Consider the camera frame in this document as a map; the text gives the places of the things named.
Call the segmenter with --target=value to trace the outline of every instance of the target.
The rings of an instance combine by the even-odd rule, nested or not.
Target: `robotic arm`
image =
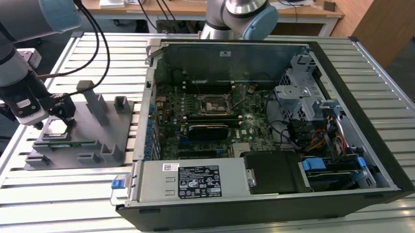
[[[278,21],[269,0],[209,0],[202,39],[263,40]]]
[[[78,28],[74,3],[81,0],[0,1],[0,98],[17,120],[38,129],[50,115],[71,124],[75,105],[70,97],[47,91],[14,43]],[[262,40],[277,20],[278,11],[267,0],[209,0],[202,38]]]
[[[18,53],[14,43],[65,33],[82,24],[71,0],[0,1],[0,98],[23,125],[42,128],[50,115],[71,117],[70,98],[58,102],[37,73]]]

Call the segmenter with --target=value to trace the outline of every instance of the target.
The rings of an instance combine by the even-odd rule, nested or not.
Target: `desk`
[[[101,9],[99,0],[83,0],[85,6],[90,9],[94,17],[106,19],[146,19],[139,5],[127,4],[125,8]],[[189,2],[186,0],[166,0],[166,3],[178,20],[206,20],[207,4],[201,2]],[[166,17],[161,10],[157,0],[147,0],[143,4],[145,10],[149,13],[150,20],[157,24],[158,20],[165,20]],[[337,9],[336,12],[320,10],[312,6],[298,7],[298,23],[324,24],[320,36],[330,36],[337,26],[338,20],[345,17],[344,12]],[[282,23],[296,23],[296,9],[280,10],[280,20]]]

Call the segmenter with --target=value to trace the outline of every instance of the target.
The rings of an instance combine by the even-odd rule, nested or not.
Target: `green circuit board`
[[[239,84],[230,93],[199,95],[187,94],[177,86],[159,85],[162,159],[205,158],[203,153],[199,153],[201,157],[183,157],[181,152],[214,150],[221,158],[234,157],[234,143],[249,143],[253,151],[275,150],[277,144],[263,114],[269,92],[253,92],[251,84]],[[230,125],[227,139],[190,141],[189,126],[201,124]]]

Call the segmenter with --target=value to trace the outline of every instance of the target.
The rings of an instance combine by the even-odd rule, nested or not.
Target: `slotted metal worktable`
[[[107,33],[111,46],[111,70],[95,89],[107,100],[127,96],[137,102],[127,148],[135,145],[137,125],[146,75],[146,44],[161,34]],[[175,38],[195,39],[195,35]],[[353,91],[386,143],[412,180],[415,180],[415,106],[402,90],[374,62],[360,43],[346,38],[273,36],[270,40],[318,41]],[[47,81],[53,93],[75,91],[79,80],[98,82],[106,67],[106,49],[87,69],[66,78]],[[90,60],[95,50],[95,36],[86,33],[71,38],[53,72],[69,71]],[[83,101],[83,95],[74,101]],[[25,171],[25,160],[41,131],[21,126],[0,158],[0,232],[57,233],[106,232],[137,233],[134,225],[115,212],[111,205],[111,181],[129,173],[133,152],[126,165],[115,168]],[[123,201],[126,191],[115,192],[113,202]],[[372,206],[336,219],[255,224],[217,229],[177,232],[415,232],[415,195],[390,204]]]

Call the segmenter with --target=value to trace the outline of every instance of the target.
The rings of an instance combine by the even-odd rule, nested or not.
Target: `warning label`
[[[179,168],[179,192],[182,199],[222,197],[219,166]]]

